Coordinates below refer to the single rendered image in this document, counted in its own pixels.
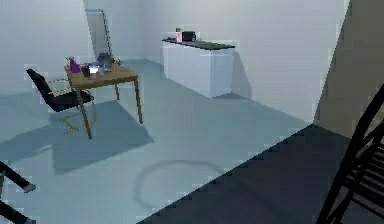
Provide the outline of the white cabinet with black top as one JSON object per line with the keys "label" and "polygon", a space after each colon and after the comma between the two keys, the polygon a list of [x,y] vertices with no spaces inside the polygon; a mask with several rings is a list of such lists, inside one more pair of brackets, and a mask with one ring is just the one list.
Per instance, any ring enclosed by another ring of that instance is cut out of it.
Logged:
{"label": "white cabinet with black top", "polygon": [[166,78],[208,98],[231,92],[234,46],[163,39],[162,50]]}

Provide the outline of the wooden table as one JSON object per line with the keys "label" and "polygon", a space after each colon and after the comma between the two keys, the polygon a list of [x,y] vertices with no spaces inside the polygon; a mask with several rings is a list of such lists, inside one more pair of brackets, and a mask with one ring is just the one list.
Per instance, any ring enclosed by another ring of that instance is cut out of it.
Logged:
{"label": "wooden table", "polygon": [[73,89],[76,93],[76,96],[79,100],[80,112],[83,117],[84,127],[86,128],[86,132],[88,138],[92,138],[91,125],[89,122],[87,113],[84,107],[84,100],[82,99],[81,92],[88,91],[89,89],[104,87],[113,85],[115,87],[115,95],[116,99],[120,99],[118,85],[122,83],[132,82],[135,89],[135,98],[136,98],[136,107],[138,114],[138,121],[140,124],[143,123],[143,115],[142,115],[142,107],[140,102],[140,92],[139,92],[139,77],[136,73],[134,73],[129,68],[121,67],[116,64],[112,65],[112,70],[106,72],[104,75],[100,73],[91,74],[89,77],[85,77],[82,72],[73,73],[70,70],[70,66],[66,65],[64,67],[66,72],[70,88]]}

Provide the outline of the purple bottle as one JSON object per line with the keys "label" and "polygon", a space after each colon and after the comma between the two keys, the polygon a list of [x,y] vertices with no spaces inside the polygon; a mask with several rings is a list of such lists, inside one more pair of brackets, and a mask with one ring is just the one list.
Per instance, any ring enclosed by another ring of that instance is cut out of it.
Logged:
{"label": "purple bottle", "polygon": [[72,73],[80,73],[81,72],[81,67],[79,64],[74,60],[73,57],[69,58],[69,63],[70,63],[70,70]]}

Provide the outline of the black slatted rack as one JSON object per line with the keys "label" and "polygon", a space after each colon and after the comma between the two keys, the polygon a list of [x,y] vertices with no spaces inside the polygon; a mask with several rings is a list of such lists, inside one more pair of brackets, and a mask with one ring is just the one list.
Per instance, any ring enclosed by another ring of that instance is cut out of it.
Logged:
{"label": "black slatted rack", "polygon": [[383,105],[384,84],[358,121],[316,224],[344,224],[351,202],[384,220],[384,118],[368,131]]}

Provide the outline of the black chair with brass frame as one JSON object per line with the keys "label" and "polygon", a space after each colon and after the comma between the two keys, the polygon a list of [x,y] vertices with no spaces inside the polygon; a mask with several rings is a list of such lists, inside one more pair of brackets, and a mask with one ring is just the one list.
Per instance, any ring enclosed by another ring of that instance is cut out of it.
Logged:
{"label": "black chair with brass frame", "polygon": [[[56,81],[68,81],[68,79],[56,79],[53,81],[47,82],[45,77],[33,69],[26,69],[27,74],[37,87],[45,103],[56,113],[63,112],[68,109],[77,108],[80,110],[80,102],[77,96],[77,92],[72,90],[70,87],[63,90],[52,90],[48,83],[53,83]],[[94,96],[88,90],[81,90],[80,96],[83,100],[83,103],[91,103],[91,108],[93,112],[93,121],[89,123],[89,126],[92,126],[96,122],[96,110],[94,104]],[[68,129],[63,133],[67,135],[71,132],[79,131],[80,127],[75,127],[69,123],[69,118],[81,115],[81,111],[77,114],[64,116],[58,118],[57,120],[52,121],[52,123],[63,122],[66,124]]]}

